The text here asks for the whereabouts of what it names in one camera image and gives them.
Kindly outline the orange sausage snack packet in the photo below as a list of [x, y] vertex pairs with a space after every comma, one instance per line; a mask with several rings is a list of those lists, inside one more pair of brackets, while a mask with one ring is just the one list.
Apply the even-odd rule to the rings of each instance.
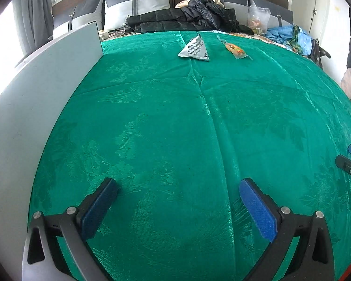
[[236, 59], [244, 59], [244, 58], [249, 58], [250, 60], [252, 60], [252, 58], [247, 55], [245, 53], [245, 51], [243, 49], [241, 49], [239, 46], [232, 44], [232, 43], [228, 43], [225, 39], [221, 39], [220, 36], [217, 36], [218, 40], [223, 43], [224, 47], [233, 54], [233, 56]]

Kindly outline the silver triangular snack packet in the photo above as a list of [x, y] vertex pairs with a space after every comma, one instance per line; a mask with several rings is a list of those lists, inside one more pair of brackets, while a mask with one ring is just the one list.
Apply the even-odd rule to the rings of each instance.
[[205, 42], [200, 35], [194, 37], [185, 47], [179, 52], [178, 57], [194, 58], [201, 61], [209, 61], [209, 55]]

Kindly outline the blue cloth pile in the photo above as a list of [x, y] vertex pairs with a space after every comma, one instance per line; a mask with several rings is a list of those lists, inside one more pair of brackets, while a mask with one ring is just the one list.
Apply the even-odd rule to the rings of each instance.
[[266, 38], [282, 44], [298, 55], [309, 56], [313, 49], [313, 38], [296, 25], [267, 29]]

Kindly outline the white cardboard box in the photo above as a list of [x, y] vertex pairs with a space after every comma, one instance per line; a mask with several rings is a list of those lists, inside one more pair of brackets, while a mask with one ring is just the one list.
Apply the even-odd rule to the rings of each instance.
[[31, 189], [69, 98], [102, 57], [97, 25], [81, 26], [24, 60], [0, 95], [0, 264], [21, 279]]

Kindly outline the clear plastic bag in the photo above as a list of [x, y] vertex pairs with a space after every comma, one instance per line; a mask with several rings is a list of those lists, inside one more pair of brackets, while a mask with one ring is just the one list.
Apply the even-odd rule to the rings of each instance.
[[258, 6], [248, 7], [248, 27], [252, 29], [255, 34], [266, 34], [270, 17], [271, 11], [269, 8], [261, 8]]

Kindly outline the green satin tablecloth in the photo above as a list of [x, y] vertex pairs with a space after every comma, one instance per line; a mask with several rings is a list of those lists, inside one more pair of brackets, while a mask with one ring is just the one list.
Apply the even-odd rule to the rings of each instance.
[[91, 250], [115, 280], [242, 280], [267, 246], [239, 193], [252, 178], [296, 214], [321, 211], [335, 275], [351, 262], [351, 102], [310, 60], [207, 34], [210, 60], [180, 58], [189, 32], [121, 37], [60, 114], [29, 211], [58, 214], [107, 177], [119, 195]]

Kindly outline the black puffer jacket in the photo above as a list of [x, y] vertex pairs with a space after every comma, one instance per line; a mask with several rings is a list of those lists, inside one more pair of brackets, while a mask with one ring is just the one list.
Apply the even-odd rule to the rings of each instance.
[[237, 21], [235, 10], [226, 9], [213, 0], [190, 0], [182, 8], [151, 11], [128, 17], [126, 32], [152, 33], [168, 31], [238, 32], [252, 35], [254, 31]]

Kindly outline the grey pillow far left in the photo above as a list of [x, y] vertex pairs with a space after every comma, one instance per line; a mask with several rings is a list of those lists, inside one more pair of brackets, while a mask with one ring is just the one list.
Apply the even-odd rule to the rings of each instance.
[[104, 0], [84, 0], [61, 14], [54, 15], [53, 38], [71, 32], [85, 24], [95, 22], [103, 30]]

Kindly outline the grey curtain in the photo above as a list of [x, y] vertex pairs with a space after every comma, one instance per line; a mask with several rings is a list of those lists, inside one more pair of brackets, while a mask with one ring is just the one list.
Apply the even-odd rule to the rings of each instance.
[[53, 35], [51, 0], [12, 0], [21, 49], [33, 53]]

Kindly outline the grey pillow centre left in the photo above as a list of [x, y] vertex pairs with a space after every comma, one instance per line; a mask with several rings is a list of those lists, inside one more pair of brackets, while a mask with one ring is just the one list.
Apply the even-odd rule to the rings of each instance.
[[104, 29], [111, 31], [124, 26], [128, 17], [170, 8], [169, 0], [104, 0]]

